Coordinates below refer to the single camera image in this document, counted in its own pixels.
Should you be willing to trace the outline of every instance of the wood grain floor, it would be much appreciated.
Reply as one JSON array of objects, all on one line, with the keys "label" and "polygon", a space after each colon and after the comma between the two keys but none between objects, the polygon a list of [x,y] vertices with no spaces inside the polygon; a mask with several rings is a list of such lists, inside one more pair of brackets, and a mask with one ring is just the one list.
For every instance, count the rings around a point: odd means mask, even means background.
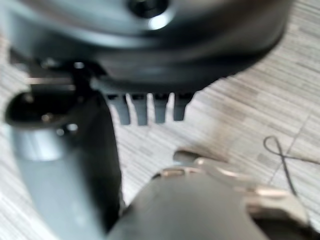
[{"label": "wood grain floor", "polygon": [[[320,1],[295,4],[287,35],[266,59],[253,68],[222,79],[196,94],[184,122],[120,126],[113,111],[129,202],[160,168],[172,163],[177,148],[188,148],[225,159],[261,182],[288,188],[280,160],[263,148],[275,135],[285,152],[320,160]],[[8,43],[0,40],[0,111],[26,88],[23,73],[7,64]],[[320,229],[320,166],[289,163],[294,184]],[[5,137],[0,133],[0,239],[53,240],[23,187]]]}]

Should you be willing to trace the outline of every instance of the cable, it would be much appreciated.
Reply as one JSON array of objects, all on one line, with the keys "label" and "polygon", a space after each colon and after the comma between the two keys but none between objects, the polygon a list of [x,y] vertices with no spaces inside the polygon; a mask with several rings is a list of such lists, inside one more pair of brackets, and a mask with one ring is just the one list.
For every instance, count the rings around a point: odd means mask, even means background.
[{"label": "cable", "polygon": [[[268,146],[268,141],[269,140],[274,140],[275,144],[276,144],[276,147],[277,147],[277,150],[278,152],[272,150],[269,146]],[[288,169],[288,165],[287,165],[287,159],[292,159],[292,160],[299,160],[299,161],[302,161],[302,162],[307,162],[307,163],[312,163],[312,164],[316,164],[316,165],[320,165],[320,162],[319,161],[315,161],[315,160],[312,160],[312,159],[307,159],[307,158],[302,158],[302,157],[294,157],[294,156],[289,156],[289,155],[285,155],[283,153],[283,148],[278,140],[278,138],[276,136],[267,136],[264,140],[263,140],[263,146],[264,148],[274,154],[274,155],[277,155],[281,158],[281,162],[283,164],[283,170],[284,170],[284,173],[285,173],[285,177],[286,177],[286,180],[288,182],[288,185],[290,187],[290,190],[291,192],[296,196],[298,197],[298,193],[297,193],[297,190],[293,184],[293,181],[291,179],[291,175],[290,175],[290,172],[289,172],[289,169]]]},{"label": "cable", "polygon": [[[276,147],[277,147],[277,150],[278,152],[272,150],[269,146],[268,146],[268,141],[269,140],[274,140],[275,144],[276,144]],[[320,162],[319,161],[315,161],[315,160],[312,160],[312,159],[307,159],[307,158],[302,158],[302,157],[294,157],[294,156],[289,156],[289,155],[285,155],[284,152],[283,152],[283,148],[279,142],[279,139],[276,137],[276,136],[267,136],[264,140],[263,140],[263,146],[264,148],[274,154],[274,155],[277,155],[281,158],[281,162],[283,164],[283,170],[284,170],[284,173],[285,173],[285,177],[286,177],[286,180],[288,182],[288,185],[290,187],[290,190],[292,192],[292,194],[294,194],[297,198],[299,197],[298,196],[298,192],[292,182],[292,179],[291,179],[291,175],[290,175],[290,172],[289,172],[289,169],[288,169],[288,165],[287,165],[287,159],[292,159],[292,160],[299,160],[299,161],[302,161],[302,162],[306,162],[306,163],[312,163],[312,164],[316,164],[316,165],[320,165]],[[320,233],[312,226],[312,224],[310,223],[310,226],[308,228],[308,230],[310,231],[308,233],[308,235],[310,236],[310,239],[312,240],[320,240]]]}]

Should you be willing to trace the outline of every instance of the shiny metal part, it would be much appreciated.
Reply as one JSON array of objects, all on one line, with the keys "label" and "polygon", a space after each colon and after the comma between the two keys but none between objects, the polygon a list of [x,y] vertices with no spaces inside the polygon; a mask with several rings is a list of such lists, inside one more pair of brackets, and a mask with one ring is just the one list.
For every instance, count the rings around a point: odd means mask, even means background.
[{"label": "shiny metal part", "polygon": [[165,169],[161,176],[182,176],[190,172],[209,175],[242,195],[246,210],[252,218],[292,220],[302,227],[309,226],[305,207],[291,192],[260,184],[230,163],[199,157],[193,165]]}]

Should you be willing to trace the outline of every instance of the black plastic part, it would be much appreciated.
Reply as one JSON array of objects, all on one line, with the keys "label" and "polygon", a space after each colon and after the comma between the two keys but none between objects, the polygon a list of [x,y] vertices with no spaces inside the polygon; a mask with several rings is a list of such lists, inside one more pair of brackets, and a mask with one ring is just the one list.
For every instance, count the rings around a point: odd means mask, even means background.
[{"label": "black plastic part", "polygon": [[120,123],[122,125],[129,125],[131,121],[126,95],[113,94],[107,95],[106,98],[107,102],[115,107],[120,118]]},{"label": "black plastic part", "polygon": [[122,201],[116,138],[104,98],[95,94],[79,103],[46,94],[25,102],[23,93],[8,105],[5,121],[43,220],[61,240],[104,240]]},{"label": "black plastic part", "polygon": [[293,221],[284,220],[256,220],[255,223],[270,240],[316,240],[313,229],[301,228]]},{"label": "black plastic part", "polygon": [[173,120],[183,121],[188,103],[191,102],[194,93],[176,93],[174,94]]},{"label": "black plastic part", "polygon": [[159,29],[127,1],[2,2],[3,34],[22,55],[94,63],[108,94],[145,94],[199,91],[252,66],[280,41],[293,0],[171,0]]},{"label": "black plastic part", "polygon": [[131,94],[131,101],[134,105],[138,125],[145,126],[148,124],[147,116],[147,95],[146,94]]},{"label": "black plastic part", "polygon": [[153,94],[155,123],[163,124],[166,121],[166,107],[169,100],[167,93]]}]

